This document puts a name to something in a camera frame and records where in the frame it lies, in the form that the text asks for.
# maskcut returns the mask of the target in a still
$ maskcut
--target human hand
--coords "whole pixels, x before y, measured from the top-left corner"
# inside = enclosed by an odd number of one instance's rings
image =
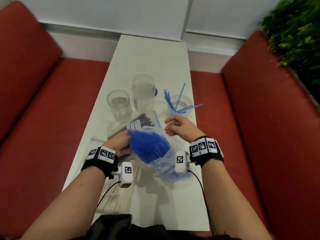
[[[131,136],[128,136],[128,130],[126,129],[125,131],[122,131],[110,138],[103,144],[103,146],[115,150],[116,155],[121,157],[123,155],[130,154],[130,138]]]
[[[200,136],[205,136],[205,133],[199,130],[194,123],[181,115],[173,115],[166,119],[165,123],[170,123],[165,128],[169,136],[178,135],[189,143],[195,141]]]

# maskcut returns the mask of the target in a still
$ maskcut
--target person's left forearm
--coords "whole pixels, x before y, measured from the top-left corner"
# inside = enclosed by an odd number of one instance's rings
[[[91,226],[101,191],[104,173],[89,167],[48,206],[22,236],[26,239],[72,239],[86,234]]]

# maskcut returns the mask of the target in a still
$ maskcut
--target red backrest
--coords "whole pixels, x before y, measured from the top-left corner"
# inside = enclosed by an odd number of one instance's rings
[[[320,115],[262,32],[222,69],[277,239],[318,239]]]
[[[0,141],[61,55],[58,45],[21,2],[0,10]]]

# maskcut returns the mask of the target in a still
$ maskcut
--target black cable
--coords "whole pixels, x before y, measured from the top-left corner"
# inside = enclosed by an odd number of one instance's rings
[[[103,197],[108,193],[108,191],[109,191],[114,185],[116,185],[116,184],[118,184],[118,183],[120,183],[120,182],[121,182],[121,181],[118,181],[118,182],[114,183],[113,185],[111,185],[110,188],[108,188],[108,190],[104,193],[104,195],[102,196],[101,200],[99,201],[99,203],[98,203],[98,205],[97,205],[97,208],[99,207],[99,205],[100,205]]]
[[[194,173],[193,171],[190,171],[190,170],[187,170],[187,171],[190,172],[190,173],[192,173],[192,174],[197,178],[197,180],[199,181],[199,184],[200,184],[201,189],[202,189],[204,204],[205,204],[205,207],[207,208],[207,214],[208,214],[208,219],[209,219],[210,228],[211,228],[211,231],[212,231],[212,235],[214,236],[214,235],[215,235],[215,234],[214,234],[214,228],[213,228],[213,225],[212,225],[212,223],[211,223],[209,208],[208,208],[207,201],[206,201],[206,198],[205,198],[205,192],[203,191],[202,183],[200,182],[199,178],[197,177],[197,175],[195,175],[195,173]]]

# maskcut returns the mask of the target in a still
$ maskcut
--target person's right forearm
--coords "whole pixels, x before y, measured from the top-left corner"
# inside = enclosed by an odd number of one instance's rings
[[[271,239],[222,161],[211,159],[203,165],[202,182],[215,234],[242,240]]]

